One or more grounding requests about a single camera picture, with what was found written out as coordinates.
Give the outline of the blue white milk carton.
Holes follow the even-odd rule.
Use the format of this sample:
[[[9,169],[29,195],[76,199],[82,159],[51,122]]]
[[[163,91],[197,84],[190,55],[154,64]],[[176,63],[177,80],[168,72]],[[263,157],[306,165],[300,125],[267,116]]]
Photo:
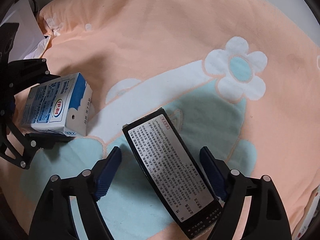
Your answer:
[[[68,137],[86,136],[92,89],[81,73],[30,89],[21,127]]]

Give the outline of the black box with text label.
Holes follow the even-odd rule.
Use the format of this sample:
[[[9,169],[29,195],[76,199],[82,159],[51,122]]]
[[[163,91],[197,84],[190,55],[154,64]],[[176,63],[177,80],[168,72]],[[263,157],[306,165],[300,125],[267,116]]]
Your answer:
[[[210,230],[222,206],[163,108],[123,133],[158,198],[189,239]]]

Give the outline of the peach floral towel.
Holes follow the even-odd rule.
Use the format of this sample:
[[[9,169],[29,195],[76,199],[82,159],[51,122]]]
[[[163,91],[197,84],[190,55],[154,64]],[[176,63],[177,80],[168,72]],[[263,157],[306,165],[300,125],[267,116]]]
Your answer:
[[[81,73],[87,135],[39,150],[28,170],[1,161],[23,232],[51,175],[77,175],[121,147],[99,207],[116,239],[184,239],[138,166],[122,127],[164,108],[195,158],[268,174],[293,239],[319,190],[319,47],[265,0],[53,0],[28,24],[49,70]]]

